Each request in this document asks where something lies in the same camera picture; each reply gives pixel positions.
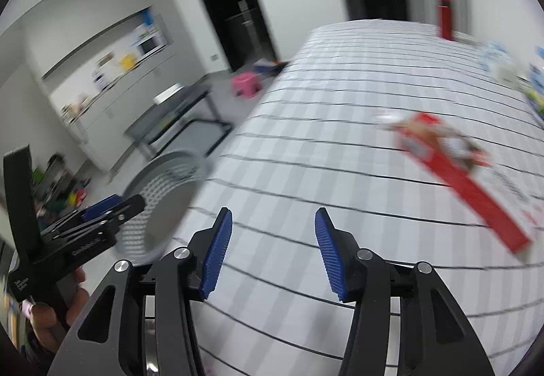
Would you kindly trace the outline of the person left hand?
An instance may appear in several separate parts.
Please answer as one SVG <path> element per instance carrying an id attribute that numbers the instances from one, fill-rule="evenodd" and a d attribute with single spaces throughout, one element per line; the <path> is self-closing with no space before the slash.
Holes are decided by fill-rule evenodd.
<path id="1" fill-rule="evenodd" d="M 84 270 L 79 267 L 73 272 L 73 277 L 78 286 L 66 313 L 68 325 L 74 323 L 89 298 L 88 291 L 81 286 L 86 281 Z M 55 311 L 46 304 L 34 304 L 30 309 L 30 324 L 39 343 L 48 351 L 56 353 L 62 344 L 62 339 L 56 339 L 53 335 L 53 328 L 58 324 Z"/>

